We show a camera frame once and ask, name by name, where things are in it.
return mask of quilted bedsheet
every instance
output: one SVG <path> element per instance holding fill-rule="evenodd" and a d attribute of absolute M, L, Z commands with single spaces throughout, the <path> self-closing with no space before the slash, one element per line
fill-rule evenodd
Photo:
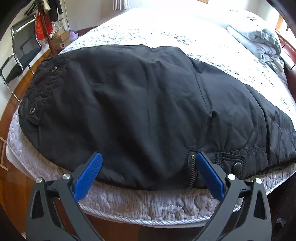
<path fill-rule="evenodd" d="M 252 86 L 296 124 L 296 104 L 287 87 L 264 62 L 219 26 L 198 19 L 180 20 L 149 9 L 132 9 L 92 29 L 61 54 L 106 44 L 179 47 L 188 56 L 216 66 Z M 28 141 L 20 129 L 17 111 L 8 133 L 7 157 L 11 162 L 15 159 L 32 178 L 41 176 L 53 180 L 67 172 L 46 160 Z M 270 193 L 295 172 L 293 164 L 260 178 Z M 238 199 L 235 211 L 241 203 L 242 199 Z M 82 209 L 104 219 L 166 228 L 202 226 L 217 205 L 218 201 L 207 189 L 142 191 L 97 181 L 80 201 Z"/>

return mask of chair seat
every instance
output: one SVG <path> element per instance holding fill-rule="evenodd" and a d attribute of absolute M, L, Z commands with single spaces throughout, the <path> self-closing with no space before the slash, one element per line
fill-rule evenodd
<path fill-rule="evenodd" d="M 24 69 L 31 63 L 31 61 L 36 57 L 39 51 L 40 51 L 40 48 L 35 48 L 19 59 Z M 8 76 L 5 79 L 5 82 L 8 84 L 10 81 L 20 76 L 21 74 L 22 74 L 22 69 L 18 64 L 16 64 L 9 72 Z"/>

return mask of black office chair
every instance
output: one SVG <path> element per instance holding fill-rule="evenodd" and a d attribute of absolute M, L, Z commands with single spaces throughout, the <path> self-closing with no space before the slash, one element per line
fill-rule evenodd
<path fill-rule="evenodd" d="M 36 38 L 35 22 L 36 17 L 35 14 L 33 14 L 22 19 L 11 27 L 13 53 L 10 57 L 7 58 L 0 69 L 0 74 L 2 79 L 4 80 L 5 85 L 18 101 L 20 101 L 20 99 L 10 89 L 9 83 L 16 77 L 20 76 L 24 72 L 24 69 L 26 67 L 29 67 L 32 74 L 34 74 L 31 69 L 30 62 L 42 49 L 41 44 Z M 15 58 L 16 65 L 13 66 L 13 68 L 5 78 L 3 76 L 2 70 L 13 57 Z"/>

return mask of zipper teeth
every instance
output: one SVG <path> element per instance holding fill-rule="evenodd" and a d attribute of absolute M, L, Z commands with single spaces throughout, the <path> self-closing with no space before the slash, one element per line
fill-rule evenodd
<path fill-rule="evenodd" d="M 190 178 L 188 188 L 192 188 L 194 181 L 195 181 L 195 177 L 196 177 L 195 155 L 193 155 L 193 154 L 191 155 L 191 160 L 192 160 L 191 178 Z"/>

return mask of chair backrest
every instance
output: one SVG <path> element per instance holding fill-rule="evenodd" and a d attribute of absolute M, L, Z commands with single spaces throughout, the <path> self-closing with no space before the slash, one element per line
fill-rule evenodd
<path fill-rule="evenodd" d="M 33 14 L 11 27 L 13 52 L 23 68 L 29 65 L 42 48 L 36 39 L 35 21 Z"/>

